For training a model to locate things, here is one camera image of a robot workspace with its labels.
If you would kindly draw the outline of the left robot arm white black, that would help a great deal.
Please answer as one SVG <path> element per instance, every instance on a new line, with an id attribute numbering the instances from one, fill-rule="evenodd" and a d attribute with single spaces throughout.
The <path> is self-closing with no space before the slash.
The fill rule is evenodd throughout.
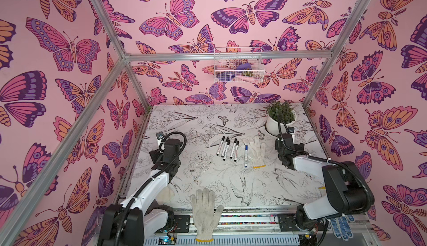
<path id="1" fill-rule="evenodd" d="M 153 162 L 148 179 L 121 203 L 107 207 L 98 238 L 98 246 L 142 246 L 146 237 L 167 227 L 173 209 L 161 206 L 156 197 L 169 185 L 180 167 L 179 157 L 187 145 L 187 138 L 160 140 L 158 149 L 150 152 Z"/>

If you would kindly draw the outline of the white marker pen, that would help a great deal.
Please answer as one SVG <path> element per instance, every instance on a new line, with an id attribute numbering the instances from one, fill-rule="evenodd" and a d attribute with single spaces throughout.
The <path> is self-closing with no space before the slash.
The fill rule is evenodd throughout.
<path id="1" fill-rule="evenodd" d="M 223 159 L 223 160 L 226 160 L 227 152 L 228 152 L 228 150 L 229 150 L 229 147 L 230 147 L 230 140 L 228 139 L 228 140 L 226 141 L 225 148 L 223 149 L 223 152 L 222 152 L 222 159 Z"/>
<path id="2" fill-rule="evenodd" d="M 225 157 L 226 157 L 226 151 L 228 150 L 229 144 L 230 144 L 230 140 L 229 140 L 229 138 L 227 137 L 227 138 L 226 138 L 226 140 L 225 140 L 225 143 L 224 143 L 224 147 L 223 147 L 222 152 L 221 152 L 221 158 L 222 158 L 223 160 L 225 160 Z"/>
<path id="3" fill-rule="evenodd" d="M 235 156 L 235 147 L 236 147 L 236 145 L 237 145 L 237 139 L 235 138 L 234 139 L 234 142 L 233 142 L 233 145 L 232 145 L 232 148 L 231 148 L 231 153 L 230 153 L 230 159 L 233 159 L 234 158 L 234 156 Z"/>
<path id="4" fill-rule="evenodd" d="M 221 153 L 221 149 L 222 149 L 222 146 L 223 146 L 224 142 L 225 142 L 225 136 L 223 136 L 223 137 L 222 137 L 222 139 L 221 139 L 221 141 L 220 141 L 220 144 L 219 144 L 218 150 L 217 150 L 217 152 L 216 152 L 216 155 L 217 155 L 217 156 L 219 156 L 219 155 L 220 155 L 220 153 Z"/>
<path id="5" fill-rule="evenodd" d="M 245 146 L 245 152 L 244 152 L 244 167 L 247 168 L 248 167 L 248 162 L 249 162 L 249 146 L 246 145 Z"/>

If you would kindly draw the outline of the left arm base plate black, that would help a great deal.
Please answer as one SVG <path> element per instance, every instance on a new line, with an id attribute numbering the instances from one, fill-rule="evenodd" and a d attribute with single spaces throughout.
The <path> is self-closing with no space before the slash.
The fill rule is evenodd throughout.
<path id="1" fill-rule="evenodd" d="M 190 230 L 190 215 L 177 215 L 171 218 L 167 233 L 188 233 Z"/>

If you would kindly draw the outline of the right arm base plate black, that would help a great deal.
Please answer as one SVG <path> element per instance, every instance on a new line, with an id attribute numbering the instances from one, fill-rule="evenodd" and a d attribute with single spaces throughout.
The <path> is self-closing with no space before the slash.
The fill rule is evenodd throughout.
<path id="1" fill-rule="evenodd" d="M 305 229 L 304 218 L 301 214 L 278 214 L 277 223 L 282 232 L 297 232 Z"/>

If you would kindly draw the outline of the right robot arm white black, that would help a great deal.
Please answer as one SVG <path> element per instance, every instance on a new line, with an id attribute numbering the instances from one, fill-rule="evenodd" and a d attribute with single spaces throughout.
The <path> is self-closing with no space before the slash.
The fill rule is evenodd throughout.
<path id="1" fill-rule="evenodd" d="M 292 135 L 287 133 L 277 136 L 275 149 L 287 169 L 319 177 L 325 184 L 325 195 L 297 207 L 291 220 L 298 229 L 312 229 L 323 218 L 364 214 L 374 204 L 374 195 L 355 163 L 311 156 L 293 145 Z"/>

